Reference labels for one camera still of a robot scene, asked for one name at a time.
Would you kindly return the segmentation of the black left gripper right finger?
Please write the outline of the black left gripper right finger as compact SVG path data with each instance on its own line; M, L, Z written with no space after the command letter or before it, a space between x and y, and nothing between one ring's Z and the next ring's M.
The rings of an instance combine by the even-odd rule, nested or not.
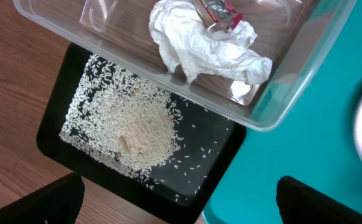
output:
M362 214L291 176L277 182L276 202L284 224L362 224Z

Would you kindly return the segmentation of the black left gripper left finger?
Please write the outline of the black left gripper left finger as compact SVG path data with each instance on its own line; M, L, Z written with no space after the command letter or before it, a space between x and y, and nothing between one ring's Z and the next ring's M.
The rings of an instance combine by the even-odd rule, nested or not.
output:
M70 173L0 208L0 223L74 224L83 204L82 176Z

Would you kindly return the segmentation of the rice pile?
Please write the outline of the rice pile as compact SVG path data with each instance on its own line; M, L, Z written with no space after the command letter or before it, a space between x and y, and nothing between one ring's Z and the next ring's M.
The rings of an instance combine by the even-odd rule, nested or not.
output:
M153 190L150 179L181 149L183 118L171 92L91 54L59 137L94 160Z

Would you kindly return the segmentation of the white napkin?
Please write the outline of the white napkin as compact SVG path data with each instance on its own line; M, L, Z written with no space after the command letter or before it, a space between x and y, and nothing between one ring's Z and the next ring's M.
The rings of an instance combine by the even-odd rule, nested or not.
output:
M247 21L232 31L208 31L192 1L160 0L151 10L148 27L163 63L171 73L181 67L188 83L199 74L249 85L269 79L272 60L251 49L257 34Z

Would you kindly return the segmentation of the red snack wrapper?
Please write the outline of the red snack wrapper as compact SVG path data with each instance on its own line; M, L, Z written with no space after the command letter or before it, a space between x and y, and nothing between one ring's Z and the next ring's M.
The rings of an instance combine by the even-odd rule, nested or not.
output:
M236 11L231 0L193 0L193 3L207 30L231 32L244 17Z

